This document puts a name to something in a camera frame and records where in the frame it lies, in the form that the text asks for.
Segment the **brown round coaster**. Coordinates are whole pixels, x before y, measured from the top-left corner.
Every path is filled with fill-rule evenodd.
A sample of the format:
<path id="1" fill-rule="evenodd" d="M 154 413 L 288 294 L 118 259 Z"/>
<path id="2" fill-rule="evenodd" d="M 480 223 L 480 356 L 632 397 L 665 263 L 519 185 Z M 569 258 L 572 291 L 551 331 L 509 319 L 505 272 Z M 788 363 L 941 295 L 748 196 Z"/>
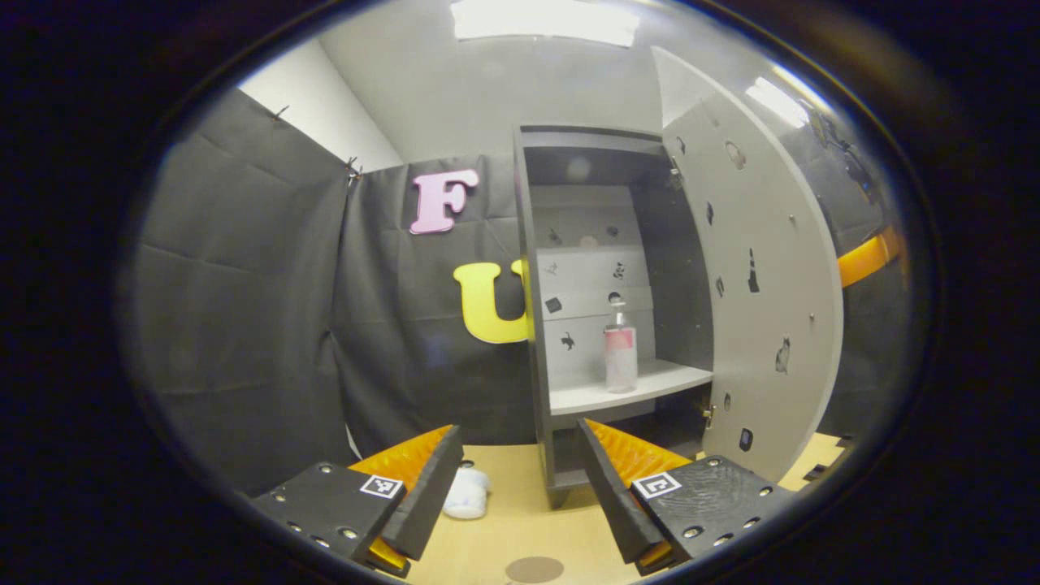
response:
<path id="1" fill-rule="evenodd" d="M 557 581 L 565 570 L 565 564 L 556 558 L 530 556 L 510 562 L 505 577 L 513 585 L 544 585 Z"/>

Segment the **grey cabinet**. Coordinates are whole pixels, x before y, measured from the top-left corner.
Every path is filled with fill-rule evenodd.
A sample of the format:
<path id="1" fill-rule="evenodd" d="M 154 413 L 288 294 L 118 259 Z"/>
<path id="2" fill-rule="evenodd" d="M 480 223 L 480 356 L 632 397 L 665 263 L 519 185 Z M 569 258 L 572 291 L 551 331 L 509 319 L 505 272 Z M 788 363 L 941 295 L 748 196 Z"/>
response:
<path id="1" fill-rule="evenodd" d="M 513 134 L 535 436 L 550 507 L 587 485 L 577 422 L 691 456 L 713 380 L 713 319 L 684 189 L 658 134 L 525 123 Z M 620 292 L 636 329 L 635 390 L 605 388 L 603 329 Z"/>

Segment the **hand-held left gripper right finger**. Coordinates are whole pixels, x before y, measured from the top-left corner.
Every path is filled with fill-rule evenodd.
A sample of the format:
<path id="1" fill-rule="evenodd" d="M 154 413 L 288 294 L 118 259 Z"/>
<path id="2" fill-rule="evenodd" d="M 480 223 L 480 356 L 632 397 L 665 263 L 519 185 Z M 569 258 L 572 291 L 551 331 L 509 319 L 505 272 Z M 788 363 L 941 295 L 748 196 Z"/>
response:
<path id="1" fill-rule="evenodd" d="M 588 482 L 640 575 L 712 558 L 759 531 L 796 493 L 720 456 L 699 460 L 605 423 L 577 422 Z"/>

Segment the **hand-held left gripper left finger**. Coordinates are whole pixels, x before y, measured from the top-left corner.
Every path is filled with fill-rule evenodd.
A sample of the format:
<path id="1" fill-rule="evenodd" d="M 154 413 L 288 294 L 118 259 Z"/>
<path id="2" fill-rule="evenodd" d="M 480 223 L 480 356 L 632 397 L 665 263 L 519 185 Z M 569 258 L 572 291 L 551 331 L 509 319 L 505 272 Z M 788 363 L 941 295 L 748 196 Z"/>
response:
<path id="1" fill-rule="evenodd" d="M 349 466 L 312 464 L 250 507 L 338 561 L 404 578 L 426 552 L 462 459 L 462 429 L 445 425 Z"/>

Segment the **small ceiling light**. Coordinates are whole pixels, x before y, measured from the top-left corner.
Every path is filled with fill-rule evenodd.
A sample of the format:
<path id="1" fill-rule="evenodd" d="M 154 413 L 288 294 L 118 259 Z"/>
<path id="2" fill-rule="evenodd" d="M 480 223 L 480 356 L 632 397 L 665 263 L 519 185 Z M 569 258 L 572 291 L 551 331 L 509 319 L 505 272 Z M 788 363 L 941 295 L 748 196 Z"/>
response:
<path id="1" fill-rule="evenodd" d="M 772 111 L 792 128 L 802 128 L 809 124 L 809 115 L 806 108 L 794 97 L 788 96 L 784 90 L 780 90 L 764 77 L 757 77 L 754 82 L 744 90 L 744 95 Z"/>

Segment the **clear pump bottle pink label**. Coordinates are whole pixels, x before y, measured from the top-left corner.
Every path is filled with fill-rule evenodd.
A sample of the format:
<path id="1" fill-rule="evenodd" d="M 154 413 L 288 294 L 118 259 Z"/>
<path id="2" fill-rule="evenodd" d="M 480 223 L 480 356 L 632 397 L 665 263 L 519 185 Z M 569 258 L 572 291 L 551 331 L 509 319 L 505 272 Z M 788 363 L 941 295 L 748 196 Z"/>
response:
<path id="1" fill-rule="evenodd" d="M 620 292 L 610 292 L 608 301 L 613 313 L 603 329 L 605 388 L 610 393 L 633 392 L 638 381 L 636 329 Z"/>

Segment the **white plush toy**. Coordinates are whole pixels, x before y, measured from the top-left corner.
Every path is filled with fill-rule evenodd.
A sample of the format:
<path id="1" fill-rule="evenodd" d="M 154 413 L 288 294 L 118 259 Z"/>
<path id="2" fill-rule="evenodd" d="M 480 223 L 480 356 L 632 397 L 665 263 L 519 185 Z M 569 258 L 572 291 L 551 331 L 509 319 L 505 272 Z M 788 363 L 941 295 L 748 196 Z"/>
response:
<path id="1" fill-rule="evenodd" d="M 443 504 L 443 512 L 458 522 L 475 522 L 487 513 L 491 490 L 489 475 L 472 467 L 460 467 Z"/>

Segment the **black backdrop cloth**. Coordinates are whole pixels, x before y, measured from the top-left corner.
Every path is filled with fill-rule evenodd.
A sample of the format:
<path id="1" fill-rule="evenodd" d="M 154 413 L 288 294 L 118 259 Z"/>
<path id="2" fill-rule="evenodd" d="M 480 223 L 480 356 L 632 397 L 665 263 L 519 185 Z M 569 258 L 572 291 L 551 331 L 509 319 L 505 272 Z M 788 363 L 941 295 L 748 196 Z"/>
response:
<path id="1" fill-rule="evenodd" d="M 345 162 L 234 90 L 171 145 L 125 289 L 135 363 L 175 436 L 238 492 L 349 464 L 444 425 L 532 444 L 515 129 L 499 152 L 348 182 Z M 646 133 L 662 137 L 661 123 Z M 843 136 L 779 137 L 837 258 L 902 223 Z M 857 437 L 887 407 L 915 292 L 891 264 L 842 288 L 843 342 L 817 431 Z"/>

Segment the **large ceiling light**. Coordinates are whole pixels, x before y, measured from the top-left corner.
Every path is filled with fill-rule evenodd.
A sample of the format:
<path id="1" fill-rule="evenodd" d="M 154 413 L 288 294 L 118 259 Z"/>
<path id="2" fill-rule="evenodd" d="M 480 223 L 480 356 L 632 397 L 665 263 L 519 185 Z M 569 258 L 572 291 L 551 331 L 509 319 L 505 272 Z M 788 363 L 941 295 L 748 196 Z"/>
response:
<path id="1" fill-rule="evenodd" d="M 454 37 L 556 37 L 634 45 L 639 17 L 584 0 L 457 0 Z"/>

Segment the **beige cabinet door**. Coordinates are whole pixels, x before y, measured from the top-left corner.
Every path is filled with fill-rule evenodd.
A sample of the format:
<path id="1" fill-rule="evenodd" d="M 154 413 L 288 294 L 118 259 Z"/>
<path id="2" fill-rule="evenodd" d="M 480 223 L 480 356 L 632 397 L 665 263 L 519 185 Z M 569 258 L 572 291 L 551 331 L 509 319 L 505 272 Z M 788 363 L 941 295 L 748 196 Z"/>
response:
<path id="1" fill-rule="evenodd" d="M 686 193 L 713 319 L 707 454 L 779 481 L 816 432 L 842 357 L 843 292 L 816 195 L 758 115 L 659 45 L 662 141 Z"/>

